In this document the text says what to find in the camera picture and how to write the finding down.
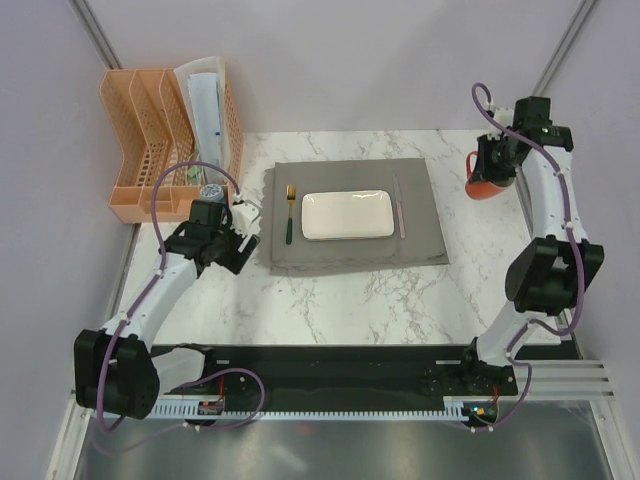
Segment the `gold fork green handle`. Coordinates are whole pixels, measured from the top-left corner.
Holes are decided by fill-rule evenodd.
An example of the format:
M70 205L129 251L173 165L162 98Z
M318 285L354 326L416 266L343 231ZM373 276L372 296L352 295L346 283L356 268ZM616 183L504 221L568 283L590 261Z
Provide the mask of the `gold fork green handle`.
M294 205L296 201L296 193L297 193L297 189L295 185L289 184L286 187L286 200L288 203L288 218L287 218L285 242L287 245L291 245L293 241Z

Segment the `white rectangular plate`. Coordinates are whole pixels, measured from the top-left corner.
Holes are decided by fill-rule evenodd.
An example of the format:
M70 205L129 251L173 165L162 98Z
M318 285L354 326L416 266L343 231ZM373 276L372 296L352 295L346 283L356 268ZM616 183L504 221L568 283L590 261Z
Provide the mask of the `white rectangular plate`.
M384 190L305 194L301 228L312 241L391 237L395 221L390 195Z

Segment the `black knife pink handle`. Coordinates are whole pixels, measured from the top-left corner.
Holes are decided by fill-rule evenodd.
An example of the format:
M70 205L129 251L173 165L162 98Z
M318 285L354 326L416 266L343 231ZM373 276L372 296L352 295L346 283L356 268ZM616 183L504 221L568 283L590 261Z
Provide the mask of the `black knife pink handle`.
M398 217L398 227L399 234L401 239L406 238L406 229L404 222L404 212L403 212L403 202L402 202L402 192L400 187L400 182L395 173L392 174L393 185L394 185L394 195L395 195L395 203Z

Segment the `grey scalloped placemat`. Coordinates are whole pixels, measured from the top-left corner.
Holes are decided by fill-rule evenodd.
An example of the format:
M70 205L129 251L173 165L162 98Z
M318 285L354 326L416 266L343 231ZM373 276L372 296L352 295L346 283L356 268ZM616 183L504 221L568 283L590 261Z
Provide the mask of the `grey scalloped placemat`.
M301 229L305 194L384 190L394 194L392 174L399 179L406 238L311 241ZM297 189L291 245L285 242L286 187ZM298 276L398 269L449 263L431 179L423 158L277 163L264 173L261 244L258 258L272 271Z

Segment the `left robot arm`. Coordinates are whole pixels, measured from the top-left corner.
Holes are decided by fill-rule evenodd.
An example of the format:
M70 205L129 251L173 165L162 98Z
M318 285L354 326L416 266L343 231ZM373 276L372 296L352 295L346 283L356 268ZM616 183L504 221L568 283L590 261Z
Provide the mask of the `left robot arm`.
M208 393L219 369L194 347L154 355L155 338L178 300L205 269L234 275L260 239L251 233L258 208L249 201L195 200L187 220L161 238L159 256L132 300L98 330L82 330L74 342L75 400L96 414L142 420L158 397L190 386Z

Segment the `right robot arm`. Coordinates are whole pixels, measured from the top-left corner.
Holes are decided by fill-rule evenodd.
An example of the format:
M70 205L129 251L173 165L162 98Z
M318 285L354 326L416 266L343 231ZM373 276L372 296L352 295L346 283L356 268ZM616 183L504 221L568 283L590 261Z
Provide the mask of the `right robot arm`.
M502 310L474 340L476 359L457 371L460 386L477 394L493 383L492 367L514 365L534 328L557 337L575 330L604 249L582 225L572 181L572 134L553 124L550 100L530 96L512 109L497 108L492 99L474 103L490 128L467 156L465 192L485 200L523 179L532 228L530 243L507 270Z

